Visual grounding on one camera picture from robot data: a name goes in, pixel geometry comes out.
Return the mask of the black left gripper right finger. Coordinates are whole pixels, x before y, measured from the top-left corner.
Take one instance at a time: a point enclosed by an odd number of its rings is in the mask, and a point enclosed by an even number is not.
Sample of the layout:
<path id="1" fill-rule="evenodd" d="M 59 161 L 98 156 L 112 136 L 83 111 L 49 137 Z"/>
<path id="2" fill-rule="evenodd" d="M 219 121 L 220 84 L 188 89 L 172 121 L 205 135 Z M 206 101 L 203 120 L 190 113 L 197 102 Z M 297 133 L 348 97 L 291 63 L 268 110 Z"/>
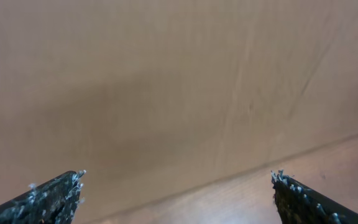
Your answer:
<path id="1" fill-rule="evenodd" d="M 273 199 L 283 224 L 358 224 L 358 213 L 309 188 L 282 170 L 271 171 Z"/>

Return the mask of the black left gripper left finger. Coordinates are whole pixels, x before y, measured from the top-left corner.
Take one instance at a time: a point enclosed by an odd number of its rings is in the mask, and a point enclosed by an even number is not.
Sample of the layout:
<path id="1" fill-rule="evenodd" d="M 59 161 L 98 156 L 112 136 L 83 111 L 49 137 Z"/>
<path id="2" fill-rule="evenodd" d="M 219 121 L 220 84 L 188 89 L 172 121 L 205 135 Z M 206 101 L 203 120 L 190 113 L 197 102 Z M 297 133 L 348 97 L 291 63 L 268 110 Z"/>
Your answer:
<path id="1" fill-rule="evenodd" d="M 71 223 L 80 198 L 85 170 L 65 172 L 48 182 L 30 184 L 26 193 L 0 205 L 0 224 Z"/>

